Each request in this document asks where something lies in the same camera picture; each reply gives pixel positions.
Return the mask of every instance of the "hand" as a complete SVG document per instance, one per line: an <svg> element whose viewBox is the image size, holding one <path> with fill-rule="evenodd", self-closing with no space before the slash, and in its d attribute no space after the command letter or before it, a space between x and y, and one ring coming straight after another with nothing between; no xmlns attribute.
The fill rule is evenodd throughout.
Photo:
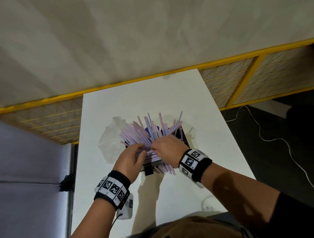
<svg viewBox="0 0 314 238"><path fill-rule="evenodd" d="M156 155L175 168L179 167L179 161L188 149L183 141L173 135L157 138L152 143L152 150Z"/></svg>
<svg viewBox="0 0 314 238"><path fill-rule="evenodd" d="M112 169L124 174L130 180L131 184L136 180L146 157L146 151L143 150L139 154L137 160L135 158L136 151L143 146L144 144L134 144L128 146L121 153Z"/></svg>

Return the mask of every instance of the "left hand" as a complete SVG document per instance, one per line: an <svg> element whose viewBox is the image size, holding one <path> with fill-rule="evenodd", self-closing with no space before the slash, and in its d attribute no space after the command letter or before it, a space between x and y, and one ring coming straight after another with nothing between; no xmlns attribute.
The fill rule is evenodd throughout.
<svg viewBox="0 0 314 238"><path fill-rule="evenodd" d="M124 174L130 180L131 184L134 183L138 177L146 157L146 151L143 150L139 154L137 160L135 158L136 151L138 151L138 149L142 148L143 146L144 144L129 145L121 153L112 169Z"/></svg>

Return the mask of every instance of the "wristband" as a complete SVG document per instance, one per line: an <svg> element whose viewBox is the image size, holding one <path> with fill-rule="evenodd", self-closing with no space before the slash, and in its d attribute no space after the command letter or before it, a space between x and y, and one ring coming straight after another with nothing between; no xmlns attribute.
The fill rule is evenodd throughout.
<svg viewBox="0 0 314 238"><path fill-rule="evenodd" d="M102 198L110 202L116 210L122 209L130 195L128 190L130 184L130 180L125 175L113 170L107 177L103 177L94 189L96 192L94 200Z"/></svg>
<svg viewBox="0 0 314 238"><path fill-rule="evenodd" d="M201 182L204 171L212 160L198 149L188 149L179 162L179 170L194 182Z"/></svg>

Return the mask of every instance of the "white device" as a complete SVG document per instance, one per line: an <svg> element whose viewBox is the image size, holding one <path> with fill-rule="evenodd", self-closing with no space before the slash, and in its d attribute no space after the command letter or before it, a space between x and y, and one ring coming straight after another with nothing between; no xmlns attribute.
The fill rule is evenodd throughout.
<svg viewBox="0 0 314 238"><path fill-rule="evenodd" d="M129 197L127 198L127 201L125 202L123 208L120 210L117 210L116 217L118 220L126 220L131 219L133 213L133 194L130 193Z"/></svg>

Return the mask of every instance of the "bundle of straws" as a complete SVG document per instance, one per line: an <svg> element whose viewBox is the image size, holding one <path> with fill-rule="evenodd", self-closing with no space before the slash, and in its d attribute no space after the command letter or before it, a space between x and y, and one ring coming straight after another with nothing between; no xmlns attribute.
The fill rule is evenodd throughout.
<svg viewBox="0 0 314 238"><path fill-rule="evenodd" d="M124 141L121 141L122 144L129 146L132 144L139 144L143 143L144 148L142 150L138 150L136 153L136 157L143 151L147 151L147 155L145 158L144 164L155 162L161 160L154 151L151 149L151 144L153 141L155 141L157 138L162 136L167 136L170 134L176 135L178 131L180 131L181 140L183 141L183 133L182 133L182 117L183 112L181 112L179 120L173 120L173 125L169 128L167 123L163 123L161 113L159 113L159 119L160 119L160 125L157 126L154 121L151 120L149 113L147 114L148 117L144 117L146 128L143 126L143 123L141 121L141 118L137 116L138 123L133 121L130 124L126 125L126 128L121 130L121 138ZM170 172L171 174L176 174L174 171L174 168L171 165L163 164L156 166L155 169L157 169L160 173L165 174L167 172Z"/></svg>

